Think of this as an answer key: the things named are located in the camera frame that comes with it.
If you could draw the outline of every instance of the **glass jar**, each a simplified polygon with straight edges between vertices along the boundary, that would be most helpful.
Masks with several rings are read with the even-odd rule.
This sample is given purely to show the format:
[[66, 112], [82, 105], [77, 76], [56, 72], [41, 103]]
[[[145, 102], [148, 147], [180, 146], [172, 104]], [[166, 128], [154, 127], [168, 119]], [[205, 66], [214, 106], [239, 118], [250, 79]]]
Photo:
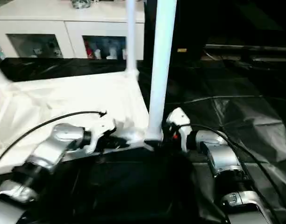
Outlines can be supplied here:
[[71, 0], [74, 8], [88, 8], [91, 6], [91, 0]]

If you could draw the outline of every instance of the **yellow label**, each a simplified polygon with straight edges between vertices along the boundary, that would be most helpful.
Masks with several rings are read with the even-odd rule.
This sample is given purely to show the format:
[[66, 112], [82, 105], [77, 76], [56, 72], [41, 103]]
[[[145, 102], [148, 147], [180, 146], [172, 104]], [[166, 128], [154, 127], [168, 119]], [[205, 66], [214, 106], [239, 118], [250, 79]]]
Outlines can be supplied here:
[[184, 53], [186, 52], [186, 48], [178, 48], [177, 52]]

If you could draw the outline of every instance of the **black cable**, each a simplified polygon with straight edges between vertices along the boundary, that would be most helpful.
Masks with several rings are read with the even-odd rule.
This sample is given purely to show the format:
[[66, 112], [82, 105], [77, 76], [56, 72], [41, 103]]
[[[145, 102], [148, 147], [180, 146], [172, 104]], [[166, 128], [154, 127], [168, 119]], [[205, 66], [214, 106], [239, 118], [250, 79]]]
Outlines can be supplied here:
[[[204, 126], [204, 125], [197, 125], [197, 124], [194, 124], [194, 123], [190, 123], [190, 124], [185, 124], [185, 125], [179, 125], [177, 126], [177, 128], [181, 128], [181, 127], [184, 127], [184, 126], [191, 126], [191, 127], [197, 127], [197, 128], [203, 128], [203, 129], [206, 129], [206, 130], [209, 130], [209, 131], [212, 131], [214, 132], [215, 134], [219, 135], [221, 138], [223, 138], [227, 143], [228, 145], [235, 151], [235, 154], [236, 153], [236, 148], [235, 148], [235, 145], [237, 147], [239, 147], [242, 151], [244, 151], [246, 154], [248, 154], [253, 160], [254, 162], [259, 166], [259, 168], [261, 169], [261, 171], [264, 173], [264, 175], [267, 177], [267, 179], [270, 181], [271, 185], [273, 186], [274, 190], [277, 192], [279, 198], [281, 199], [285, 209], [286, 209], [286, 200], [284, 199], [283, 195], [281, 194], [278, 186], [276, 185], [276, 183], [273, 181], [273, 179], [271, 178], [271, 176], [268, 174], [268, 172], [266, 171], [266, 169], [261, 165], [260, 161], [246, 148], [244, 148], [243, 146], [237, 144], [236, 142], [232, 141], [229, 137], [225, 137], [223, 134], [221, 134], [219, 131], [216, 131], [215, 129], [212, 129], [208, 126]], [[244, 169], [244, 171], [248, 174], [248, 170], [245, 166], [245, 163], [240, 161], [241, 165], [242, 165], [242, 168]], [[274, 209], [272, 208], [272, 206], [267, 202], [267, 200], [263, 197], [263, 195], [259, 192], [259, 190], [256, 188], [255, 184], [254, 184], [254, 180], [253, 181], [253, 187], [254, 189], [257, 191], [257, 193], [259, 193], [258, 195], [263, 198], [263, 201], [264, 203], [266, 204], [266, 206], [270, 209], [272, 215], [275, 217], [275, 219], [277, 220], [278, 223], [281, 223], [279, 218], [276, 216], [276, 213], [274, 211]]]
[[53, 118], [51, 120], [45, 121], [42, 124], [37, 125], [36, 127], [33, 127], [32, 129], [28, 130], [26, 133], [24, 133], [21, 137], [19, 137], [17, 140], [15, 140], [10, 146], [8, 146], [5, 151], [0, 155], [0, 161], [3, 159], [3, 157], [7, 154], [7, 152], [9, 152], [10, 149], [13, 148], [13, 146], [15, 146], [20, 140], [22, 140], [23, 138], [25, 138], [27, 135], [31, 134], [32, 132], [34, 132], [35, 130], [48, 125], [54, 121], [63, 119], [63, 118], [67, 118], [67, 117], [71, 117], [71, 116], [75, 116], [75, 115], [79, 115], [79, 114], [86, 114], [86, 113], [97, 113], [99, 114], [101, 117], [104, 116], [106, 113], [103, 112], [98, 112], [98, 111], [80, 111], [80, 112], [74, 112], [74, 113], [69, 113], [66, 115], [62, 115], [60, 117], [56, 117]]

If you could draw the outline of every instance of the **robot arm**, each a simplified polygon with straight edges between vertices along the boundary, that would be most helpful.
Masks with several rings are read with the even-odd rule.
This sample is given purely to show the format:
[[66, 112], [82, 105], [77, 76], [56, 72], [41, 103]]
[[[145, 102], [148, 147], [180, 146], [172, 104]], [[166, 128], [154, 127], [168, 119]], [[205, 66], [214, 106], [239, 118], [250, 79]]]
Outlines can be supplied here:
[[[167, 123], [179, 126], [189, 124], [190, 119], [177, 108], [168, 116]], [[182, 151], [197, 148], [207, 156], [214, 177], [215, 203], [231, 224], [272, 224], [237, 155], [221, 136], [211, 131], [195, 132], [190, 126], [181, 127], [177, 134]]]
[[26, 161], [14, 167], [13, 177], [0, 185], [0, 224], [18, 223], [25, 212], [22, 207], [38, 199], [67, 152], [80, 149], [86, 151], [84, 156], [88, 156], [99, 140], [115, 130], [113, 119], [107, 115], [95, 124], [92, 131], [70, 124], [54, 126], [50, 136], [35, 148]]

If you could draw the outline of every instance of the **wrinkled plastic cover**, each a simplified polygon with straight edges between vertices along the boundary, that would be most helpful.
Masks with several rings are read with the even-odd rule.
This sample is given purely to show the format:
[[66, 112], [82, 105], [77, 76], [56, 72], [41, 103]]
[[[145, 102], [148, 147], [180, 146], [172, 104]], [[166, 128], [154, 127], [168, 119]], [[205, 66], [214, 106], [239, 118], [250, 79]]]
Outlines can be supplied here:
[[[25, 81], [122, 71], [125, 65], [87, 59], [6, 59], [1, 68], [11, 80]], [[151, 68], [139, 63], [138, 69], [139, 85], [149, 107]], [[247, 147], [262, 161], [286, 198], [286, 63], [201, 62], [170, 68], [165, 104], [164, 117], [181, 107], [191, 122], [220, 129]], [[244, 154], [241, 158], [259, 190], [286, 220], [283, 205], [266, 177], [251, 158]], [[212, 203], [213, 178], [206, 158], [191, 152], [190, 160], [199, 216], [219, 223], [223, 215]], [[116, 181], [127, 188], [134, 179], [126, 176]]]

